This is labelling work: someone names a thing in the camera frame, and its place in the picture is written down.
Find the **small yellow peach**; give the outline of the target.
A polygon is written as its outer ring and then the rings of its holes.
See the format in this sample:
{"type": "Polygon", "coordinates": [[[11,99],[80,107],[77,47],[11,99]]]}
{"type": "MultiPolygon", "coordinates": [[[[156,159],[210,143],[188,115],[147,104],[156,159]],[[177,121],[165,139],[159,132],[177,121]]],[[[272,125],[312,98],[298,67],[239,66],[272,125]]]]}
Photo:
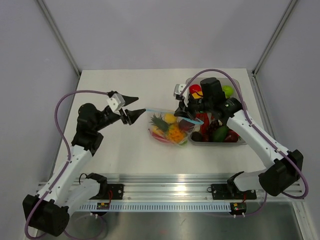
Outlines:
{"type": "Polygon", "coordinates": [[[174,124],[177,121],[177,117],[171,113],[166,113],[164,115],[164,121],[168,124],[174,124]]]}

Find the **yellow green pineapple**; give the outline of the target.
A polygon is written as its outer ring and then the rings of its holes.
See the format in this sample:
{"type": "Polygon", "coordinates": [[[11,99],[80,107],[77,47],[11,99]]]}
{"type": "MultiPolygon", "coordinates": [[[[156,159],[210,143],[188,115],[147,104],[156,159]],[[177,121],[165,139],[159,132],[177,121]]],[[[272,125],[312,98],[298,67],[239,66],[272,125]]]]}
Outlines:
{"type": "Polygon", "coordinates": [[[178,118],[177,121],[173,124],[166,123],[164,120],[164,116],[166,113],[153,113],[149,120],[149,123],[151,125],[150,129],[152,130],[152,126],[157,126],[163,131],[163,134],[160,136],[166,138],[172,144],[179,144],[181,141],[184,141],[186,139],[187,134],[186,132],[179,129],[178,118]]]}

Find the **clear blue zip bag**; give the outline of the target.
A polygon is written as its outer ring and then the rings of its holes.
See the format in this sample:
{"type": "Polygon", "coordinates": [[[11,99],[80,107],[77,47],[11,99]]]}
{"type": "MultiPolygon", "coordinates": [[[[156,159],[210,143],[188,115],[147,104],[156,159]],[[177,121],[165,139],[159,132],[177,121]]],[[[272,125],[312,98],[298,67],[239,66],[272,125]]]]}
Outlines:
{"type": "Polygon", "coordinates": [[[204,124],[198,118],[175,116],[172,110],[147,108],[146,114],[150,136],[168,145],[185,145],[194,130],[204,124]]]}

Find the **green starfruit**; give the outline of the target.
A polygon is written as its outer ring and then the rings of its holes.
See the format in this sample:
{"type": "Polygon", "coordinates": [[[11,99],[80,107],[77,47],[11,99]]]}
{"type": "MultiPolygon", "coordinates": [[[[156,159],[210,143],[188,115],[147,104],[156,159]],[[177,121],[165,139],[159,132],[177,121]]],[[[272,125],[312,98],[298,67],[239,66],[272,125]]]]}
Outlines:
{"type": "Polygon", "coordinates": [[[185,144],[187,144],[187,142],[188,142],[188,139],[185,139],[185,140],[181,141],[178,145],[184,146],[185,144]]]}

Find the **small red pepper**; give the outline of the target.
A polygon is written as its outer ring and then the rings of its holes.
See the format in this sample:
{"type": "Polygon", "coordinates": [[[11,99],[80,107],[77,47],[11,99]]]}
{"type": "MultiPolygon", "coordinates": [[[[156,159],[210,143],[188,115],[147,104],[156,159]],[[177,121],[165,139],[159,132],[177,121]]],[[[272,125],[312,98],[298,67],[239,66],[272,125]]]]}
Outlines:
{"type": "Polygon", "coordinates": [[[154,138],[155,140],[161,142],[161,143],[165,143],[165,144],[171,144],[171,142],[169,140],[167,140],[165,137],[162,137],[156,133],[154,133],[150,128],[148,129],[150,135],[152,138],[154,138]]]}

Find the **yellow orange mango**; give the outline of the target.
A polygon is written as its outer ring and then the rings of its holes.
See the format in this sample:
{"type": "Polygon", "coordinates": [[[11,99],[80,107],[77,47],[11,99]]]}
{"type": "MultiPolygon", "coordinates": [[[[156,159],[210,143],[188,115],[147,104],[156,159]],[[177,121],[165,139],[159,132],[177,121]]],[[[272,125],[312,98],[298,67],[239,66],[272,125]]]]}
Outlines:
{"type": "Polygon", "coordinates": [[[164,132],[157,126],[153,125],[151,128],[152,132],[156,135],[162,135],[164,132]]]}

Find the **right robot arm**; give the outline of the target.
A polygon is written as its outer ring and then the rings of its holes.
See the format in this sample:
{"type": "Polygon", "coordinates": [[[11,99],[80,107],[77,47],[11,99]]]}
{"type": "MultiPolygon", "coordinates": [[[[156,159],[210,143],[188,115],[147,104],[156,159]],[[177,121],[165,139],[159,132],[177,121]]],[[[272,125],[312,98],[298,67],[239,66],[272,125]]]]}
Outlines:
{"type": "Polygon", "coordinates": [[[227,180],[227,193],[239,198],[245,191],[258,187],[276,197],[297,182],[301,176],[303,155],[290,151],[266,133],[245,110],[238,98],[226,98],[220,81],[215,77],[200,81],[202,94],[195,99],[186,84],[177,84],[173,95],[179,101],[175,116],[190,120],[198,113],[210,113],[236,132],[261,159],[264,170],[241,171],[227,180]]]}

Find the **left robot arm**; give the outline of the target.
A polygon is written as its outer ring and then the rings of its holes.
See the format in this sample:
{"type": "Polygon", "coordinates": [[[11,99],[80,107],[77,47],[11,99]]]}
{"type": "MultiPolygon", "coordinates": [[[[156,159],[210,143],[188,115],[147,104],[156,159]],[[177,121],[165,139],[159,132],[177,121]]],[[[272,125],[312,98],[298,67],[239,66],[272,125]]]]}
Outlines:
{"type": "Polygon", "coordinates": [[[80,170],[99,149],[104,138],[100,131],[117,121],[132,125],[146,111],[144,108],[126,109],[138,97],[122,95],[117,91],[95,93],[106,96],[106,107],[98,110],[92,103],[79,107],[72,142],[68,143],[65,136],[61,137],[67,149],[65,162],[35,195],[28,194],[22,202],[26,218],[24,234],[29,240],[34,239],[29,234],[29,228],[58,237],[83,203],[92,197],[103,199],[108,194],[107,178],[97,173],[89,174],[75,189],[70,188],[80,170]]]}

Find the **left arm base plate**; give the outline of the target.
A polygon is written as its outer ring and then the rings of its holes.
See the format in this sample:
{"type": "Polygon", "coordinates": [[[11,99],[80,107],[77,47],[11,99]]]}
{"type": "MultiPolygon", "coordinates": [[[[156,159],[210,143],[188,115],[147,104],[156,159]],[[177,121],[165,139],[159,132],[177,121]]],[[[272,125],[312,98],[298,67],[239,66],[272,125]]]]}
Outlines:
{"type": "Polygon", "coordinates": [[[124,195],[124,185],[120,183],[108,183],[102,186],[99,191],[98,199],[101,200],[122,200],[124,195]]]}

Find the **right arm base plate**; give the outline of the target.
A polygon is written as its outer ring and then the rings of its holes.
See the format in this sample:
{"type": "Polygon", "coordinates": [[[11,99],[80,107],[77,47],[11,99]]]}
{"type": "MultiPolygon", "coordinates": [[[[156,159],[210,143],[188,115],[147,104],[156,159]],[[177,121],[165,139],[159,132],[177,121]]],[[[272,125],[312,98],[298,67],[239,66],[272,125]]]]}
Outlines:
{"type": "Polygon", "coordinates": [[[257,194],[255,190],[236,191],[231,193],[226,183],[214,183],[207,189],[211,193],[213,200],[256,200],[257,194]]]}

